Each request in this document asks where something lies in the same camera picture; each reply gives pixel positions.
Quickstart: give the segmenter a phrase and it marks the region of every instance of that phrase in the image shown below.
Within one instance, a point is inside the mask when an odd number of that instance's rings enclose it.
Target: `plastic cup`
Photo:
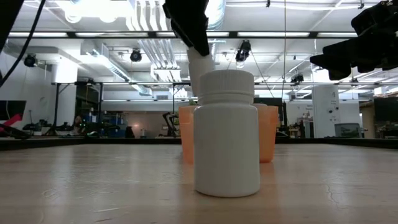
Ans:
[[[178,109],[182,157],[187,164],[193,164],[193,111],[198,106],[181,106]]]
[[[271,162],[274,159],[278,107],[265,104],[253,104],[253,106],[257,108],[259,116],[260,162]]]

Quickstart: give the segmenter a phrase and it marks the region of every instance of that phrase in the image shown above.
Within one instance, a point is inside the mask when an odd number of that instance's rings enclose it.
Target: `black cable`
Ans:
[[[40,6],[37,10],[37,14],[35,17],[35,20],[33,21],[33,25],[32,28],[30,30],[29,36],[26,39],[25,45],[23,46],[21,53],[19,54],[17,60],[14,62],[14,64],[12,65],[12,67],[10,68],[10,70],[7,72],[7,74],[4,76],[4,78],[1,80],[0,82],[0,88],[3,86],[3,84],[7,81],[7,79],[10,77],[10,75],[13,73],[13,71],[16,69],[16,67],[18,66],[19,62],[21,61],[21,59],[24,57],[25,52],[27,50],[27,47],[29,46],[30,40],[32,40],[33,34],[36,30],[36,26],[37,23],[39,22],[40,19],[40,15],[42,13],[42,10],[44,8],[44,4],[45,4],[45,0],[42,0],[42,2],[40,3]]]
[[[257,63],[257,60],[256,60],[256,58],[254,57],[254,53],[253,53],[253,51],[252,51],[252,50],[250,50],[250,52],[251,52],[251,55],[253,56],[254,62],[255,62],[255,63],[256,63],[256,65],[257,65],[257,68],[259,69],[260,75],[261,75],[262,79],[264,80],[264,83],[265,83],[265,84],[266,84],[266,86],[267,86],[267,89],[268,89],[269,93],[271,94],[271,96],[272,96],[273,98],[275,98],[275,97],[274,97],[274,94],[272,94],[272,91],[271,91],[271,89],[270,89],[270,88],[269,88],[269,86],[268,86],[267,80],[266,80],[266,79],[264,78],[264,76],[262,75],[262,72],[261,72],[260,66],[259,66],[259,64]]]

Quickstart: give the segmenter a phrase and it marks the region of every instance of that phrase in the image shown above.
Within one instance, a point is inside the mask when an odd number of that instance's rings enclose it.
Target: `table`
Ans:
[[[0,151],[0,223],[395,223],[398,152],[276,145],[261,190],[193,190],[179,145]]]

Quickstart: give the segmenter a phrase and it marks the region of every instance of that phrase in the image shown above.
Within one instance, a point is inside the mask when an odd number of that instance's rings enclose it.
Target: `fluorescent light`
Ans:
[[[158,36],[158,37],[175,37],[175,34],[173,32],[158,32],[158,33],[156,33],[156,36]]]
[[[309,32],[286,32],[286,37],[308,37]],[[285,37],[285,32],[238,32],[238,37]]]
[[[173,83],[161,83],[161,82],[152,82],[152,83],[144,83],[144,82],[133,82],[138,85],[173,85]]]
[[[77,37],[148,37],[147,32],[77,32]]]
[[[171,102],[171,101],[173,101],[173,100],[154,100],[154,101],[163,101],[163,102]]]
[[[357,37],[354,32],[320,32],[318,37]]]
[[[77,32],[76,36],[77,37],[96,37],[103,35],[104,32]]]
[[[135,102],[152,102],[153,100],[129,100],[129,101],[135,101]]]
[[[130,83],[128,83],[128,82],[126,82],[126,83],[117,83],[117,82],[114,82],[114,83],[103,83],[104,85],[128,85],[128,84],[130,84]]]
[[[28,37],[28,32],[10,32],[9,37]],[[35,32],[33,37],[68,37],[66,32]]]
[[[207,32],[208,37],[227,37],[229,32]]]
[[[126,102],[127,100],[103,100],[103,102]]]

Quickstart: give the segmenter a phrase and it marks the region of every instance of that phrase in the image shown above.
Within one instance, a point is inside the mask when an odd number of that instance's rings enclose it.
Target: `red object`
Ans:
[[[6,126],[11,126],[13,124],[15,124],[18,121],[22,121],[22,114],[15,114],[11,119],[9,119],[8,121],[4,122],[3,125]]]

